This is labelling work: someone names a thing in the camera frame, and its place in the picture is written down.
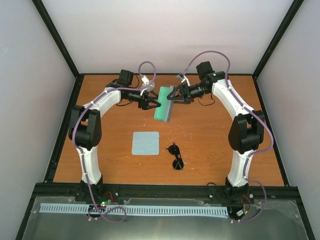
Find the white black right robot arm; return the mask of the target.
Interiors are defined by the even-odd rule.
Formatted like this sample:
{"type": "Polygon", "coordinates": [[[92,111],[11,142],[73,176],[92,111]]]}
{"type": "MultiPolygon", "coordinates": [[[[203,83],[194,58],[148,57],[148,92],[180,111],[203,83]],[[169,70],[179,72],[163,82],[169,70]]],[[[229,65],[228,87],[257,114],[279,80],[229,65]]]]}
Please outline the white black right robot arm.
{"type": "Polygon", "coordinates": [[[166,98],[175,104],[190,104],[196,98],[212,94],[229,113],[232,124],[228,143],[233,153],[230,172],[225,180],[224,197],[234,202],[248,193],[248,173],[253,154],[264,140],[265,115],[249,106],[235,90],[227,74],[214,71],[209,61],[197,65],[196,70],[199,83],[191,85],[189,79],[180,73],[177,78],[181,84],[174,87],[166,98]]]}

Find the grey green glasses case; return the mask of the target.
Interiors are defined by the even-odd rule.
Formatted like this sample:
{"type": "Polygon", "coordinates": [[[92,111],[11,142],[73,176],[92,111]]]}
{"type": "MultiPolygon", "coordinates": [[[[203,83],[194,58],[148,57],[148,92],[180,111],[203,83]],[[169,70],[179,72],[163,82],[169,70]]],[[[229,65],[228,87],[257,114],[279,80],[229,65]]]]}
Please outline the grey green glasses case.
{"type": "Polygon", "coordinates": [[[154,119],[168,123],[171,119],[172,109],[174,102],[168,100],[167,96],[174,90],[174,87],[171,85],[169,87],[161,86],[159,89],[157,101],[160,103],[160,107],[155,108],[154,119]]]}

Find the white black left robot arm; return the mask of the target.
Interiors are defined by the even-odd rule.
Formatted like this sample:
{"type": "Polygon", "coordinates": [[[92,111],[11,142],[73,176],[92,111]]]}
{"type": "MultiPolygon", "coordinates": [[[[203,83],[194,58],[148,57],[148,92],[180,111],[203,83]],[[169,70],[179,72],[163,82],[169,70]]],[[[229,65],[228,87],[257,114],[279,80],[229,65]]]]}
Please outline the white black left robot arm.
{"type": "Polygon", "coordinates": [[[86,195],[92,201],[103,198],[103,176],[99,169],[98,144],[102,139],[101,118],[113,106],[122,100],[137,102],[138,108],[149,110],[158,108],[158,95],[150,97],[155,87],[155,76],[150,80],[140,75],[140,88],[131,87],[133,73],[122,70],[119,78],[108,83],[97,97],[84,105],[75,105],[71,109],[68,136],[75,147],[81,164],[81,185],[87,185],[86,195]]]}

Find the black round sunglasses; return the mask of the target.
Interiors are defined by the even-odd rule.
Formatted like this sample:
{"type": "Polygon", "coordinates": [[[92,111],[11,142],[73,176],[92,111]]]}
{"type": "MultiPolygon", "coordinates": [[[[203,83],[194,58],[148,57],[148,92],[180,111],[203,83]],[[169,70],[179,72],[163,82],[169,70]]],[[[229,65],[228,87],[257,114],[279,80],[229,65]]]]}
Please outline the black round sunglasses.
{"type": "Polygon", "coordinates": [[[182,159],[179,147],[175,143],[173,143],[166,149],[171,155],[174,156],[174,160],[172,162],[173,169],[177,171],[182,171],[184,168],[184,161],[182,159]]]}

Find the light blue cleaning cloth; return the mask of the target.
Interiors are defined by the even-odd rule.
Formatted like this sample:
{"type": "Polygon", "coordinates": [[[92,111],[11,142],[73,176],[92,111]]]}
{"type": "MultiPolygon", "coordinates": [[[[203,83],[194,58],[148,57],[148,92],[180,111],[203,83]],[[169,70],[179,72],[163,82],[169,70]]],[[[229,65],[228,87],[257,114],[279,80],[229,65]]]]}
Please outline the light blue cleaning cloth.
{"type": "Polygon", "coordinates": [[[157,131],[136,131],[132,136],[131,154],[156,156],[160,151],[160,134],[157,131]]]}

